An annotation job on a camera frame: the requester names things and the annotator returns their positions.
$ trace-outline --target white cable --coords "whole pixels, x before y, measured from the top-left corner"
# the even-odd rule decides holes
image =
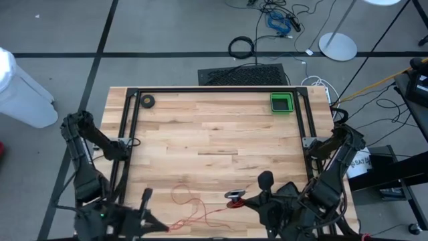
[[[319,76],[309,76],[307,78],[304,78],[302,80],[302,83],[300,83],[300,85],[304,85],[305,81],[309,80],[310,78],[317,78],[317,80],[315,82],[313,82],[311,84],[311,86],[324,86],[325,88],[328,88],[328,86],[334,91],[334,93],[336,94],[337,98],[339,98],[339,93],[337,93],[336,89],[333,87],[333,85],[331,85],[327,80],[323,80],[321,79]],[[333,120],[336,118],[337,112],[335,112],[333,114]]]

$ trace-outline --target green tray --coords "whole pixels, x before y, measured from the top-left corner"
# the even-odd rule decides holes
[[[272,112],[274,114],[288,114],[294,111],[294,101],[292,93],[271,93],[270,102]]]

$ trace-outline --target white floor lamp pole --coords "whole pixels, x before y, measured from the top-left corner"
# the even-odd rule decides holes
[[[347,61],[356,56],[356,44],[354,40],[342,33],[338,33],[340,26],[342,26],[346,17],[348,17],[355,2],[356,0],[352,0],[336,29],[332,33],[324,34],[318,43],[321,52],[333,60]]]

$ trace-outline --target white bucket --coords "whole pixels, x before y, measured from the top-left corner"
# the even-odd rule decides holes
[[[49,96],[16,65],[10,52],[0,48],[0,112],[35,128],[44,128],[58,120],[51,105],[53,97],[50,100]]]

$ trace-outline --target white lamp base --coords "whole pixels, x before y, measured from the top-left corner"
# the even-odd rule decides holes
[[[332,60],[348,61],[356,56],[356,44],[350,37],[336,33],[330,45],[326,47],[328,40],[333,33],[326,33],[320,38],[318,43],[323,54]]]

